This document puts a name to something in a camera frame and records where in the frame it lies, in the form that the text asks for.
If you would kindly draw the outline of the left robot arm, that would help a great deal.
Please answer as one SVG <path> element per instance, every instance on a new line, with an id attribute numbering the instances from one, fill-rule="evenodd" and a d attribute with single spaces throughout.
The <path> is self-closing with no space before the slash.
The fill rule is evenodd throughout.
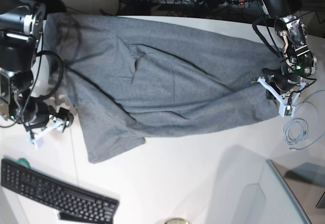
<path id="1" fill-rule="evenodd" d="M 307 30 L 296 12 L 302 8 L 301 0 L 255 0 L 261 16 L 253 24 L 255 33 L 266 47 L 280 58 L 278 69 L 263 68 L 265 82 L 268 85 L 267 98 L 275 100 L 277 96 L 286 99 L 287 105 L 293 104 L 293 97 L 299 95 L 306 86 L 303 79 L 315 82 L 317 59 L 307 45 Z M 270 45 L 257 28 L 266 18 L 274 21 L 276 35 L 283 41 L 279 49 Z"/>

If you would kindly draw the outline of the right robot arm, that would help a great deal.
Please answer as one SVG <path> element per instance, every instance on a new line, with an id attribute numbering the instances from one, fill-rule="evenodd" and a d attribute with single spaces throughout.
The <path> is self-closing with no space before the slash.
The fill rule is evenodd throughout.
<path id="1" fill-rule="evenodd" d="M 62 59 L 51 51 L 38 51 L 43 42 L 46 6 L 37 0 L 1 0 L 1 116 L 26 131 L 46 129 L 50 120 L 54 129 L 63 132 L 74 117 L 65 109 L 54 109 L 45 100 L 59 89 L 64 73 Z M 53 56 L 58 62 L 58 80 L 52 90 L 32 97 L 38 76 L 32 67 L 37 58 Z"/>

